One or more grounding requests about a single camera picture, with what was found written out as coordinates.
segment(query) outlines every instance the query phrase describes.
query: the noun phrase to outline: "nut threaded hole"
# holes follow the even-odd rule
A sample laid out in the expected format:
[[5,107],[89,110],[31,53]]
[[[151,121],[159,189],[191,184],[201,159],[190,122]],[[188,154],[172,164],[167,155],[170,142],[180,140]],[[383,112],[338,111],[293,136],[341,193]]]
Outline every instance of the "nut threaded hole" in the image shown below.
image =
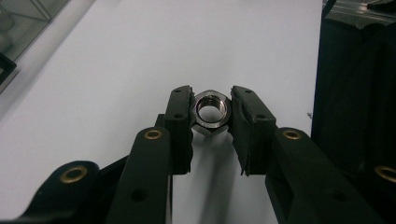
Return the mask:
[[216,96],[203,97],[197,105],[197,115],[205,122],[216,123],[227,115],[226,106]]

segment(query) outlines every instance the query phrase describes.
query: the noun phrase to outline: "white background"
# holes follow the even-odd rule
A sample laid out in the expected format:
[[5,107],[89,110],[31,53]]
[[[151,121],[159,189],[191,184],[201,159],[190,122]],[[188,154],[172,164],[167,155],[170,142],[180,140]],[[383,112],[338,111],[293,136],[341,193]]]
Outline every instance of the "white background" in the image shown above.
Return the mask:
[[[0,95],[1,219],[20,215],[62,164],[127,155],[179,86],[252,89],[279,127],[310,133],[320,1],[89,5],[66,7]],[[264,176],[239,175],[230,135],[196,133],[193,147],[192,172],[175,177],[174,223],[276,223]]]

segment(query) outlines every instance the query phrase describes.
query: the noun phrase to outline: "brass insert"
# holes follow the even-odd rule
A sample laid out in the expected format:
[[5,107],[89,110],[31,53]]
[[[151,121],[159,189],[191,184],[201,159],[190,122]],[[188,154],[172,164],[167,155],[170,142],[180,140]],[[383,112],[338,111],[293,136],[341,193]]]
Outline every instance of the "brass insert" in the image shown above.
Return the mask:
[[283,135],[292,140],[298,140],[303,137],[300,133],[294,130],[286,130],[285,132],[283,132]]
[[159,139],[163,136],[163,133],[158,130],[149,130],[145,132],[145,137],[150,140]]
[[84,178],[84,176],[88,173],[87,168],[85,166],[79,165],[74,166],[66,170],[61,175],[61,181],[65,184],[71,184],[78,182],[80,179]]
[[382,178],[396,183],[396,170],[388,167],[388,166],[383,166],[383,165],[378,165],[375,167],[375,172],[381,176]]

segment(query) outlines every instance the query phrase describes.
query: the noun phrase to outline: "hex nut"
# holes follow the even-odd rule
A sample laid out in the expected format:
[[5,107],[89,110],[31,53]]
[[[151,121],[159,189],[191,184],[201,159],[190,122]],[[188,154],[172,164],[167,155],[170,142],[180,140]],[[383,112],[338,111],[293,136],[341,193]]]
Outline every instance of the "hex nut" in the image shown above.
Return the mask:
[[[221,118],[216,121],[207,121],[200,115],[200,110],[205,106],[214,106],[219,110]],[[212,137],[228,129],[228,120],[231,117],[231,101],[217,91],[204,91],[195,96],[192,114],[195,122],[192,128],[207,137]]]

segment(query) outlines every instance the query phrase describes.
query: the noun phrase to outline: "black plastic bracket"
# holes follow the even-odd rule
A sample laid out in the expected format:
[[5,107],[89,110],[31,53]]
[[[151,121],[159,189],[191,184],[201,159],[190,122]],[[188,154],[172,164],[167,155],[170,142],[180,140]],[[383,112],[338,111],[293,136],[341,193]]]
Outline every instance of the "black plastic bracket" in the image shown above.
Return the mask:
[[163,224],[171,213],[171,136],[148,128],[134,140],[106,223]]
[[279,223],[385,223],[304,132],[278,129],[265,184]]
[[231,96],[233,120],[229,132],[242,173],[265,175],[276,118],[252,90],[234,86]]
[[190,86],[174,89],[163,117],[164,128],[171,134],[173,175],[184,175],[191,169],[191,125],[194,117],[191,116],[190,105],[193,100],[194,93]]
[[69,162],[50,175],[19,218],[1,223],[85,223],[100,195],[99,177],[95,163]]

